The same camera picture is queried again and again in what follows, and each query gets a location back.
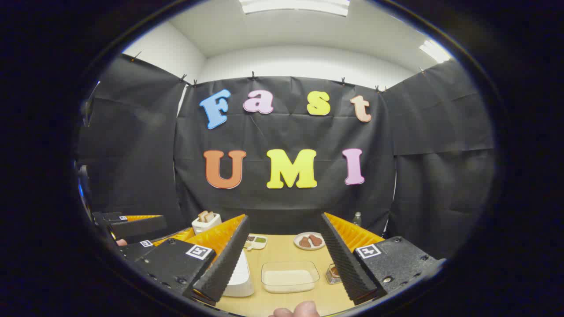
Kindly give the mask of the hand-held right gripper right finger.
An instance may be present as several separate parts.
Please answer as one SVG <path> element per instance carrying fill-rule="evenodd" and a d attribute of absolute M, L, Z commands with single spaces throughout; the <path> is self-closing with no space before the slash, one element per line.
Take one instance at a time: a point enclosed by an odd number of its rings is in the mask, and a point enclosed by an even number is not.
<path fill-rule="evenodd" d="M 432 277 L 445 263 L 404 237 L 383 239 L 329 213 L 320 216 L 319 232 L 356 305 L 401 292 Z"/>

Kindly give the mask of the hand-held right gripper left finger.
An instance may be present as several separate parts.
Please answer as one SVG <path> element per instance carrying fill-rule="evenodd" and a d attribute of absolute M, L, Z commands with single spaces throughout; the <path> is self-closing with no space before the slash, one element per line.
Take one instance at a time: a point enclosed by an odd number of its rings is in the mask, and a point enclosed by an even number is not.
<path fill-rule="evenodd" d="M 226 290 L 249 234 L 249 217 L 241 214 L 189 239 L 164 239 L 134 263 L 164 289 L 213 306 Z"/>

